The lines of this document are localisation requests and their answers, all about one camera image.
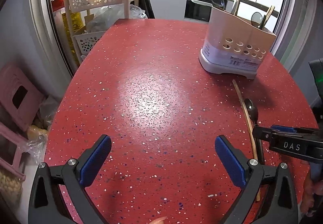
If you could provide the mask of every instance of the gray wall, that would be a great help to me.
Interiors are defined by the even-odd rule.
[[[290,71],[291,76],[305,95],[309,105],[314,105],[319,100],[319,94],[308,63],[320,58],[323,58],[323,3],[321,0],[318,0],[311,32],[302,54]]]
[[[49,72],[51,59],[42,53],[29,0],[7,0],[0,11],[0,23],[0,68],[7,62],[16,63],[38,90],[61,99],[68,82],[60,76],[60,70]]]

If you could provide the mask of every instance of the blue gripper pad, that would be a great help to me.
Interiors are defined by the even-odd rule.
[[[223,166],[233,184],[239,188],[244,188],[246,185],[245,171],[247,166],[247,158],[242,154],[240,150],[235,149],[224,135],[218,136],[215,139],[215,151],[218,154]],[[242,158],[245,166],[243,167],[233,152],[240,151],[240,158]]]
[[[80,156],[79,164],[76,168],[77,176],[83,187],[90,186],[104,161],[111,151],[111,139],[107,135],[102,135],[95,144],[86,149]]]
[[[289,126],[272,125],[270,128],[273,130],[279,130],[282,132],[296,133],[295,129],[293,127],[289,127]]]

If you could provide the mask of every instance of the built-in oven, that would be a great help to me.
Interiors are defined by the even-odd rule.
[[[212,4],[212,0],[199,0]],[[227,6],[227,0],[224,0],[224,7]],[[211,15],[211,7],[193,3],[191,0],[186,0],[185,18],[209,22]]]

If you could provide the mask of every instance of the speckled red table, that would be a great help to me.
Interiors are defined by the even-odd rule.
[[[257,104],[262,126],[317,126],[303,94],[272,55],[253,81],[207,73],[198,60],[206,29],[182,21],[119,20],[68,87],[45,161],[63,164],[101,134],[111,136],[112,152],[86,188],[110,224],[145,224],[162,216],[168,216],[166,223],[184,224],[221,219],[239,188],[217,157],[214,139],[223,134],[252,156],[232,79]],[[266,143],[264,148],[266,164],[288,163],[300,201],[307,166],[268,151]]]

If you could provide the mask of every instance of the pink plastic stool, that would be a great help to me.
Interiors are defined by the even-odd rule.
[[[22,181],[25,181],[26,176],[21,172],[19,172],[19,163],[22,155],[22,150],[19,147],[24,145],[27,142],[27,140],[21,135],[17,135],[16,133],[12,132],[1,122],[0,122],[0,135],[4,136],[10,142],[17,145],[12,164],[9,164],[7,161],[5,161],[3,158],[0,157],[0,165],[5,169],[7,169],[12,174],[14,174],[15,176],[17,176],[18,178],[20,178]]]
[[[0,71],[0,103],[24,132],[33,122],[44,96],[25,74],[9,63]]]

